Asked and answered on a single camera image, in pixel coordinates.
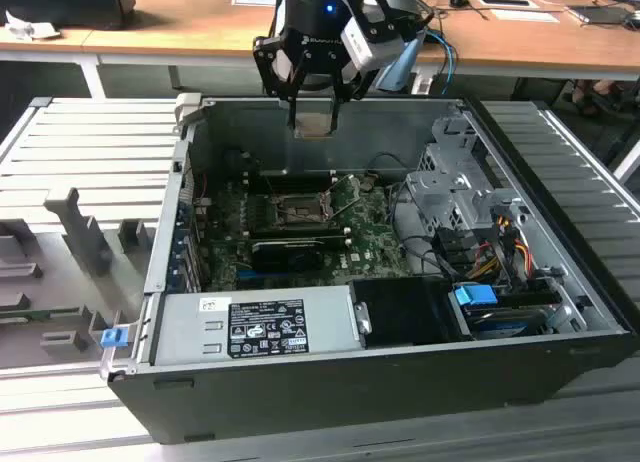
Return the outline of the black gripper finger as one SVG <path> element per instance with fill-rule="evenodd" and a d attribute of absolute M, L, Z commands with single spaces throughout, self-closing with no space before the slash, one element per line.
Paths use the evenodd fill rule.
<path fill-rule="evenodd" d="M 297 98 L 306 77 L 306 52 L 296 62 L 284 51 L 281 37 L 256 37 L 253 57 L 267 95 L 288 103 L 287 125 L 296 128 Z"/>
<path fill-rule="evenodd" d="M 338 118 L 341 105 L 351 100 L 361 100 L 368 92 L 375 80 L 375 71 L 367 71 L 364 74 L 356 73 L 355 78 L 345 83 L 342 76 L 342 68 L 338 64 L 338 57 L 334 52 L 328 54 L 329 74 L 333 88 L 331 99 L 331 120 L 329 131 L 334 132 L 338 127 Z"/>

